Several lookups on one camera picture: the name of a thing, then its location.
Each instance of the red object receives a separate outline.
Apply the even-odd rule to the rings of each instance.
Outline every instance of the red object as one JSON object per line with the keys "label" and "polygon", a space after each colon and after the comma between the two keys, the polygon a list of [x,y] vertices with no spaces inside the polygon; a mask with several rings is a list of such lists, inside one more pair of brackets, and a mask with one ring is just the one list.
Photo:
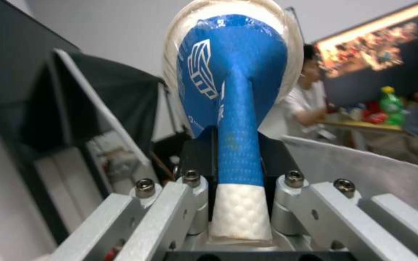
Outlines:
{"label": "red object", "polygon": [[385,122],[387,118],[388,118],[388,115],[386,115],[386,113],[380,112],[380,113],[371,114],[370,116],[364,118],[364,121],[372,123],[372,124],[381,124]]}
{"label": "red object", "polygon": [[114,261],[114,259],[116,259],[117,254],[119,253],[119,251],[117,251],[114,248],[111,248],[106,256],[104,257],[104,261]]}
{"label": "red object", "polygon": [[377,101],[369,102],[365,105],[367,110],[370,111],[370,114],[379,113],[382,110],[380,109],[380,104]]}

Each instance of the printed logo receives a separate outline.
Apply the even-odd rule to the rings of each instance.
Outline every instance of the printed logo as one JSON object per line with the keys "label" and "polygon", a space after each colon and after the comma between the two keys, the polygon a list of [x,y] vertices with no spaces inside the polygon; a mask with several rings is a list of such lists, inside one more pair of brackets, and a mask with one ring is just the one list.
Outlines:
{"label": "printed logo", "polygon": [[219,96],[214,84],[214,78],[209,70],[210,41],[209,39],[195,43],[191,49],[191,55],[188,56],[188,71],[193,84],[198,88],[201,94],[209,99]]}

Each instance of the plastic bottle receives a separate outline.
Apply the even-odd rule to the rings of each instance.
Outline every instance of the plastic bottle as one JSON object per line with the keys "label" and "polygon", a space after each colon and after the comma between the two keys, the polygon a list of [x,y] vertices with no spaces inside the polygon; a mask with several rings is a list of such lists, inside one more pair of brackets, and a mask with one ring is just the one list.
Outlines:
{"label": "plastic bottle", "polygon": [[385,86],[382,88],[383,97],[380,101],[380,108],[388,114],[386,120],[390,125],[401,125],[404,122],[403,103],[394,94],[394,88]]}

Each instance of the white wall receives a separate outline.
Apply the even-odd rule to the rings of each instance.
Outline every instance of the white wall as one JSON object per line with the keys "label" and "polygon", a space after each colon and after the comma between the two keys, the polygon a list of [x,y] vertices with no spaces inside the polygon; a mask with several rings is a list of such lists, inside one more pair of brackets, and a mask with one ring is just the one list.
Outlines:
{"label": "white wall", "polygon": [[[276,0],[293,6],[310,42],[416,0]],[[28,0],[33,16],[85,53],[161,75],[165,33],[189,0]],[[159,105],[155,138],[171,134]]]}

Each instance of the metal bracket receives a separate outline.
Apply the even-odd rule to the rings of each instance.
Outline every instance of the metal bracket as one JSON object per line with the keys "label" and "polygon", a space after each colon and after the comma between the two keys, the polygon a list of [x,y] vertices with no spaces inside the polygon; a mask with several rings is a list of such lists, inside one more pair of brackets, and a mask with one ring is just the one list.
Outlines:
{"label": "metal bracket", "polygon": [[332,183],[296,188],[277,182],[276,199],[294,213],[319,246],[342,243],[359,260],[418,260],[418,257],[340,193]]}
{"label": "metal bracket", "polygon": [[121,239],[128,239],[145,210],[138,198],[111,194],[51,255],[51,261],[102,260]]}
{"label": "metal bracket", "polygon": [[116,260],[162,260],[168,250],[181,247],[195,213],[192,189],[168,182]]}

